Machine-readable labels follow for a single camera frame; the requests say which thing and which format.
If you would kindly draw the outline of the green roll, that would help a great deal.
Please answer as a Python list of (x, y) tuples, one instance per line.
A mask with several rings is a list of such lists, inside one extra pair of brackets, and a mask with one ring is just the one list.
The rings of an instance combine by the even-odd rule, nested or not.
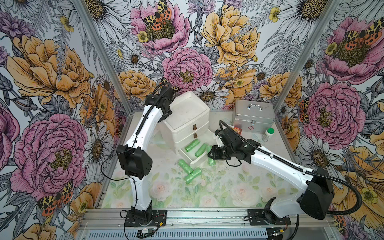
[(209, 153), (210, 153), (211, 150), (212, 150), (212, 146), (207, 146), (206, 147), (206, 153), (207, 153), (207, 156), (208, 156), (208, 165), (212, 167), (212, 166), (216, 165), (216, 162), (211, 157), (209, 157)]
[(200, 144), (200, 140), (198, 139), (194, 139), (191, 143), (189, 143), (186, 147), (185, 147), (185, 151), (187, 153), (189, 153), (193, 148), (195, 148), (196, 146), (198, 146)]
[(184, 159), (179, 159), (178, 160), (178, 166), (180, 166), (184, 171), (185, 173), (187, 173), (188, 175), (191, 174), (194, 170), (185, 162)]
[(200, 148), (195, 152), (195, 156), (198, 158), (200, 157), (202, 154), (204, 154), (204, 152), (206, 151), (206, 148), (208, 147), (209, 145), (207, 143), (204, 143), (200, 146)]

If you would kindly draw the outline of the white plastic drawer unit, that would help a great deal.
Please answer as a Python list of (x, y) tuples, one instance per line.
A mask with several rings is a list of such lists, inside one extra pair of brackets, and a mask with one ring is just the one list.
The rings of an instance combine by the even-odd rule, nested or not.
[[(190, 167), (199, 167), (208, 156), (204, 152), (197, 158), (195, 152), (204, 143), (209, 146), (217, 144), (215, 134), (209, 130), (210, 108), (193, 92), (176, 97), (170, 108), (173, 113), (158, 124), (163, 140)], [(200, 144), (187, 153), (185, 147), (194, 139), (200, 140)]]

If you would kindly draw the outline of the green roll top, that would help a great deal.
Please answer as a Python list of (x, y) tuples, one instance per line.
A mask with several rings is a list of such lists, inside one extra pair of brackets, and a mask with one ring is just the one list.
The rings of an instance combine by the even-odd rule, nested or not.
[(194, 139), (191, 143), (189, 143), (186, 147), (185, 147), (185, 151), (187, 153), (189, 153), (193, 148), (195, 148), (196, 146), (198, 146), (200, 144), (200, 140), (198, 139)]

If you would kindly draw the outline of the green roll diagonal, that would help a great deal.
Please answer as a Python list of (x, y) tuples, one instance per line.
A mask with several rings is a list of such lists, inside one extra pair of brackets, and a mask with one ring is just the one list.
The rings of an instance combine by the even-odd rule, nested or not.
[(186, 184), (190, 184), (195, 178), (197, 178), (198, 176), (200, 176), (202, 174), (202, 170), (200, 168), (196, 168), (194, 169), (190, 174), (188, 174), (186, 177), (185, 177), (185, 182)]

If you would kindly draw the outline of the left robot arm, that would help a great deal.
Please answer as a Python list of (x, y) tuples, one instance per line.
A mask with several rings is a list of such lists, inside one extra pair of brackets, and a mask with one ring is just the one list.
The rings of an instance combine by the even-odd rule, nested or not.
[(128, 213), (129, 223), (148, 225), (153, 218), (152, 200), (149, 185), (145, 183), (153, 160), (147, 153), (150, 139), (156, 125), (172, 114), (170, 105), (174, 100), (174, 90), (170, 83), (162, 83), (146, 97), (145, 107), (132, 136), (124, 145), (117, 147), (122, 170), (131, 182), (134, 201)]

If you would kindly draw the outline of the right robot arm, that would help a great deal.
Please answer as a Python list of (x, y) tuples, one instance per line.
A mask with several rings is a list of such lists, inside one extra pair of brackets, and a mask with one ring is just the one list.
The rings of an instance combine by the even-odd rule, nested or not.
[(270, 198), (264, 210), (270, 222), (275, 218), (301, 214), (317, 220), (325, 219), (335, 195), (325, 171), (316, 172), (288, 161), (260, 143), (244, 139), (232, 129), (216, 130), (215, 140), (216, 145), (208, 153), (213, 160), (236, 158), (245, 161), (270, 171), (298, 190), (284, 198)]

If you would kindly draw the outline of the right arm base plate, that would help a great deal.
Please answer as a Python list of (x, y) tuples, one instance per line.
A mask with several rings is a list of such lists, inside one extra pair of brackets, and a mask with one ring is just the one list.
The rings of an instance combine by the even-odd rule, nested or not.
[(279, 218), (271, 210), (271, 204), (276, 197), (271, 198), (263, 209), (248, 209), (247, 215), (243, 218), (244, 221), (250, 222), (251, 226), (276, 226), (291, 224), (290, 217)]

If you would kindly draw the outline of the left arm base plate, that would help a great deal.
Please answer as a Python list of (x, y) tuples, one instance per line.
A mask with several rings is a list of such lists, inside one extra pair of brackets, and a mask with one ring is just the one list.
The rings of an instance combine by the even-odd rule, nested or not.
[(167, 221), (167, 210), (131, 210), (125, 217), (125, 227), (163, 227)]

